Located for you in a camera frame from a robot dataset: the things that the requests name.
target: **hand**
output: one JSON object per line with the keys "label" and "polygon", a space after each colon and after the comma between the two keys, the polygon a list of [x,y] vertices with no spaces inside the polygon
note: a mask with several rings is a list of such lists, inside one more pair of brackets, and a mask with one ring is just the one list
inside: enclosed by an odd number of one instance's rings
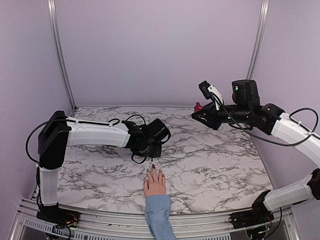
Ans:
{"label": "hand", "polygon": [[159,170],[159,175],[155,168],[151,170],[147,169],[148,180],[144,178],[143,190],[146,197],[152,195],[164,195],[166,194],[166,178],[162,173],[162,170]]}

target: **denim shirt sleeve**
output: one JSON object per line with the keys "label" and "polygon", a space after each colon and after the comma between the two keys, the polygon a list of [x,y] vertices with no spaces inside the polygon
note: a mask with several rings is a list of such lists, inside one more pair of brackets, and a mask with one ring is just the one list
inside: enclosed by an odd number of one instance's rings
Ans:
{"label": "denim shirt sleeve", "polygon": [[170,195],[146,197],[144,216],[155,240],[177,240],[169,222],[170,212]]}

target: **small red object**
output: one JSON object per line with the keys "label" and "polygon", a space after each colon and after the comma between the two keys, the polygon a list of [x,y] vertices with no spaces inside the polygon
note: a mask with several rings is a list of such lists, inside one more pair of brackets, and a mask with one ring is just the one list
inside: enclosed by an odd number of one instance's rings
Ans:
{"label": "small red object", "polygon": [[197,101],[194,106],[194,112],[198,112],[201,109],[203,109],[203,107],[200,105],[200,102]]}

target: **wall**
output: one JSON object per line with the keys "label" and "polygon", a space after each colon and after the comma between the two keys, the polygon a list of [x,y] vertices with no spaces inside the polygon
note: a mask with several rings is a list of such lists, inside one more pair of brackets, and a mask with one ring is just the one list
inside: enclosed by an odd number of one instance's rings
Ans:
{"label": "wall", "polygon": [[[271,0],[255,69],[262,104],[291,113],[311,107],[320,113],[320,4],[317,0]],[[313,113],[295,117],[312,128]],[[310,174],[316,165],[294,148],[255,141],[276,188]],[[292,208],[303,240],[320,239],[320,201]]]}
{"label": "wall", "polygon": [[[0,238],[8,239],[22,197],[36,187],[26,138],[54,111],[71,112],[46,0],[0,1]],[[36,139],[30,152],[36,158]]]}
{"label": "wall", "polygon": [[261,3],[57,0],[76,103],[194,106],[203,80],[229,95],[247,75]]}

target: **marble table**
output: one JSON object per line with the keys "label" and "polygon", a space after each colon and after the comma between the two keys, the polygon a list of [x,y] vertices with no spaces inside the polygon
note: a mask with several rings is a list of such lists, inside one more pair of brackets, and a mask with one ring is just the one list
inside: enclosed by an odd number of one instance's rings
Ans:
{"label": "marble table", "polygon": [[[152,163],[166,176],[172,214],[228,211],[250,207],[272,189],[251,139],[223,124],[218,131],[191,118],[191,108],[81,107],[76,118],[107,122],[141,114],[159,118],[172,133],[161,158],[133,162],[129,149],[101,145],[68,147],[58,177],[58,201],[86,209],[144,213],[143,180]],[[141,124],[141,119],[131,121]]]}

